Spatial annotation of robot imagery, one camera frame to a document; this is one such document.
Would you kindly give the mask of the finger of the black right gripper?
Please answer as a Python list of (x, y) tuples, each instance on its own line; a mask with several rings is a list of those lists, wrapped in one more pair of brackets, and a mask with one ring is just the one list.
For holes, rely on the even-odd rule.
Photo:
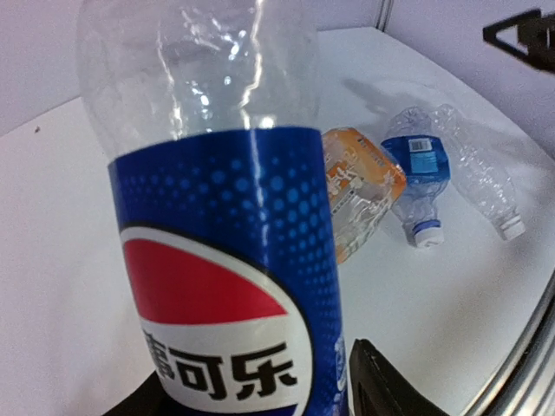
[[(502, 40), (499, 34), (515, 29), (517, 44)], [(482, 30), (483, 41), (510, 55), (519, 62), (543, 72), (554, 71), (554, 12), (531, 9), (487, 25)]]

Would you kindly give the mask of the Pepsi bottle blue label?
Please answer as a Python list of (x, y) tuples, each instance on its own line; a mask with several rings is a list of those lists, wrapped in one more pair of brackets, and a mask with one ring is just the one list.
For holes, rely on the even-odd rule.
[(115, 415), (346, 415), (300, 1), (86, 1), (83, 104), (154, 373)]

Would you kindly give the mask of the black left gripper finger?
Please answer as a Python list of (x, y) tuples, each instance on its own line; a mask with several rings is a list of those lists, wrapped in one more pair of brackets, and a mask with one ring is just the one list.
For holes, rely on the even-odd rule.
[(421, 395), (366, 339), (356, 339), (349, 358), (354, 415), (437, 415)]

